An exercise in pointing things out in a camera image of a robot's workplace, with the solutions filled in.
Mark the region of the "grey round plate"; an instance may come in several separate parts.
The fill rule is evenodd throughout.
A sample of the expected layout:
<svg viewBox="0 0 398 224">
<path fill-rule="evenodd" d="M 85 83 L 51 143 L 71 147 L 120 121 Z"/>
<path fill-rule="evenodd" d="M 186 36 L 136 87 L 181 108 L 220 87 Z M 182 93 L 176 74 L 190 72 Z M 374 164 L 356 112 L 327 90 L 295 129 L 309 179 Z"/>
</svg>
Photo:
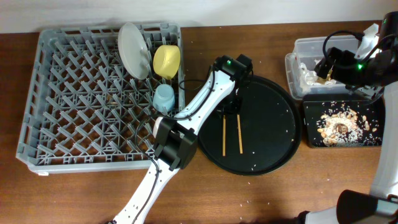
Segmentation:
<svg viewBox="0 0 398 224">
<path fill-rule="evenodd" d="M 150 72 L 146 42 L 133 23 L 125 23 L 118 34 L 119 56 L 124 68 L 134 78 L 144 80 Z"/>
</svg>

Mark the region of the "wooden chopstick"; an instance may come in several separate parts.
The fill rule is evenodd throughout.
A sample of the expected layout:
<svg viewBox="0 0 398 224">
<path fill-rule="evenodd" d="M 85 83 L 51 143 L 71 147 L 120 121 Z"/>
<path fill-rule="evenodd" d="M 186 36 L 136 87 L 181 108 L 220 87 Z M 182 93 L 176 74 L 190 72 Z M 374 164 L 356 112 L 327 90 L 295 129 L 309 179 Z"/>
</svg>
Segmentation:
<svg viewBox="0 0 398 224">
<path fill-rule="evenodd" d="M 237 119 L 237 129 L 238 129 L 239 153 L 243 154 L 243 141 L 242 141 L 242 135 L 241 135 L 240 114 L 236 115 L 236 119 Z"/>
<path fill-rule="evenodd" d="M 223 115 L 222 156 L 226 156 L 226 116 Z"/>
</svg>

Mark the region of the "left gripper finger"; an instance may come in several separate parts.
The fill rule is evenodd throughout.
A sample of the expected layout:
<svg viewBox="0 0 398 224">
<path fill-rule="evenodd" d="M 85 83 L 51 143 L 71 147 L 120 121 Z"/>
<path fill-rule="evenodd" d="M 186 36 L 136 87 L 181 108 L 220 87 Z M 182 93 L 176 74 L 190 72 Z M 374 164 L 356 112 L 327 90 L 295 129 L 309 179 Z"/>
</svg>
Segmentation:
<svg viewBox="0 0 398 224">
<path fill-rule="evenodd" d="M 231 99 L 229 96 L 220 101 L 217 112 L 222 115 L 231 114 Z"/>
<path fill-rule="evenodd" d="M 232 113 L 233 114 L 239 114 L 242 103 L 243 103 L 243 98 L 238 96 L 237 94 L 234 94 L 233 98 L 232 98 Z"/>
</svg>

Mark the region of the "nut shell food scraps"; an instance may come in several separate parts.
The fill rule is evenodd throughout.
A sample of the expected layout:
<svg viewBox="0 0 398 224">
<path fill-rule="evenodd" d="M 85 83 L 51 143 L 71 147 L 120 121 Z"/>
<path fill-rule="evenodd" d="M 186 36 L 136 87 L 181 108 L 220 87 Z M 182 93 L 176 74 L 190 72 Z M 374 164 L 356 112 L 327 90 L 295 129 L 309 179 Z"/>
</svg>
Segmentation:
<svg viewBox="0 0 398 224">
<path fill-rule="evenodd" d="M 315 123 L 320 142 L 316 146 L 380 146 L 382 134 L 378 120 L 368 120 L 359 111 L 343 103 L 338 109 L 327 109 Z"/>
</svg>

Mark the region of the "white paper napkin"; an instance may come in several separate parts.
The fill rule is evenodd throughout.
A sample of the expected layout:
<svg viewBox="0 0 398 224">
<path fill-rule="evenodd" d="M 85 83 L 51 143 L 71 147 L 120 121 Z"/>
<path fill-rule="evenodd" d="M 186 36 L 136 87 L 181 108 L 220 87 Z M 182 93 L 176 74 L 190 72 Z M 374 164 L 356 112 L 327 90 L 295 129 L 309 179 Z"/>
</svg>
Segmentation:
<svg viewBox="0 0 398 224">
<path fill-rule="evenodd" d="M 336 80 L 330 78 L 330 74 L 327 75 L 326 79 L 318 77 L 316 72 L 309 70 L 303 62 L 300 63 L 299 68 L 299 86 L 305 95 L 314 92 L 316 89 L 330 87 L 337 83 Z"/>
</svg>

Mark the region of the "blue plastic cup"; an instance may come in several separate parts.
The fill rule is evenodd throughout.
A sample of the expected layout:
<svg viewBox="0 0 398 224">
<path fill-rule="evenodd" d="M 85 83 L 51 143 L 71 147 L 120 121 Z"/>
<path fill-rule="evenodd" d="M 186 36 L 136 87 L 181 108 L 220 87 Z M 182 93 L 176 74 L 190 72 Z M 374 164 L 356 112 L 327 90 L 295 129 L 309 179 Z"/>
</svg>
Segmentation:
<svg viewBox="0 0 398 224">
<path fill-rule="evenodd" d="M 170 112 L 175 105 L 174 89 L 168 84 L 159 85 L 155 90 L 152 104 L 160 113 Z"/>
</svg>

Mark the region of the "pink plastic cup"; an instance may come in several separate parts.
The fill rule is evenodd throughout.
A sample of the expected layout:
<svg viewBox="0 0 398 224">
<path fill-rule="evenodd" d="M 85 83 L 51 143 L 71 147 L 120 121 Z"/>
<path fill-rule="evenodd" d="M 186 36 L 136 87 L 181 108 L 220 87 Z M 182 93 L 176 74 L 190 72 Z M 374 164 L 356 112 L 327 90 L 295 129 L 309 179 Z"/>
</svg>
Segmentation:
<svg viewBox="0 0 398 224">
<path fill-rule="evenodd" d="M 158 117 L 156 119 L 156 121 L 155 121 L 154 128 L 153 128 L 153 131 L 152 131 L 154 137 L 156 137 L 156 135 L 157 135 L 157 132 L 159 130 L 159 126 L 160 126 L 162 120 L 163 120 L 163 117 Z"/>
</svg>

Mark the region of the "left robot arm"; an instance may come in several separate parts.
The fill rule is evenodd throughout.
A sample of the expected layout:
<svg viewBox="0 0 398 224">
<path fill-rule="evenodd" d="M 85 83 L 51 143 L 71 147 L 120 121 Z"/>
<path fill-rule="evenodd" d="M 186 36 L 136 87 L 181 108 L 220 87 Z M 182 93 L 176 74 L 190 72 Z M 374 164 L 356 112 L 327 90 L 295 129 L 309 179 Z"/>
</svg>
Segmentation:
<svg viewBox="0 0 398 224">
<path fill-rule="evenodd" d="M 113 218 L 115 224 L 144 223 L 168 181 L 186 168 L 198 147 L 198 133 L 209 115 L 237 114 L 242 105 L 239 89 L 253 75 L 252 60 L 241 54 L 218 57 L 206 83 L 194 99 L 173 118 L 153 115 L 154 153 L 150 167 L 127 205 Z"/>
</svg>

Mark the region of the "gold foil wrapper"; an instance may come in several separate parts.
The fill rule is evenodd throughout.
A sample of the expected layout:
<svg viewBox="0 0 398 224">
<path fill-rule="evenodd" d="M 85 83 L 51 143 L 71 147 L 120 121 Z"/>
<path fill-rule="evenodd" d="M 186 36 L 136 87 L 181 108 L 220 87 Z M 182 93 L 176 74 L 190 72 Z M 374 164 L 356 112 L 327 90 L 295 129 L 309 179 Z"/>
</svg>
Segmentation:
<svg viewBox="0 0 398 224">
<path fill-rule="evenodd" d="M 332 73 L 332 67 L 327 65 L 327 64 L 318 64 L 315 67 L 315 73 L 317 75 L 317 83 L 326 85 L 328 81 L 331 80 L 331 73 Z"/>
</svg>

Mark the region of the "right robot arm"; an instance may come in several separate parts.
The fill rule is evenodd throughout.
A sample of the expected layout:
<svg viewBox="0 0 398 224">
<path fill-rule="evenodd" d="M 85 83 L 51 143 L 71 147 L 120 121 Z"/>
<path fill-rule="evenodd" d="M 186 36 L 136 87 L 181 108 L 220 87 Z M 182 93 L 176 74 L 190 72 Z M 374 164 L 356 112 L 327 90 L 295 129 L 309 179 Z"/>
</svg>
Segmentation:
<svg viewBox="0 0 398 224">
<path fill-rule="evenodd" d="M 367 194 L 344 190 L 334 207 L 304 211 L 295 223 L 397 222 L 397 13 L 362 32 L 338 30 L 327 37 L 307 38 L 318 52 L 296 47 L 285 58 L 287 78 L 304 84 L 315 73 L 342 83 L 352 99 L 337 108 L 328 103 L 310 131 L 326 146 L 380 143 L 376 176 Z"/>
</svg>

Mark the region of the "yellow plastic bowl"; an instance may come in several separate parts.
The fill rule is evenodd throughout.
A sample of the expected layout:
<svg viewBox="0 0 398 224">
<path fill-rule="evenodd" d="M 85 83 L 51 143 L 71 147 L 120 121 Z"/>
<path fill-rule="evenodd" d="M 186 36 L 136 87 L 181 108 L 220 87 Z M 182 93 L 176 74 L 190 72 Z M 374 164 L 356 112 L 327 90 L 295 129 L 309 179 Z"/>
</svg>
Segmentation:
<svg viewBox="0 0 398 224">
<path fill-rule="evenodd" d="M 181 61 L 180 49 L 176 45 L 161 45 L 155 52 L 153 68 L 159 76 L 171 80 L 176 76 Z"/>
</svg>

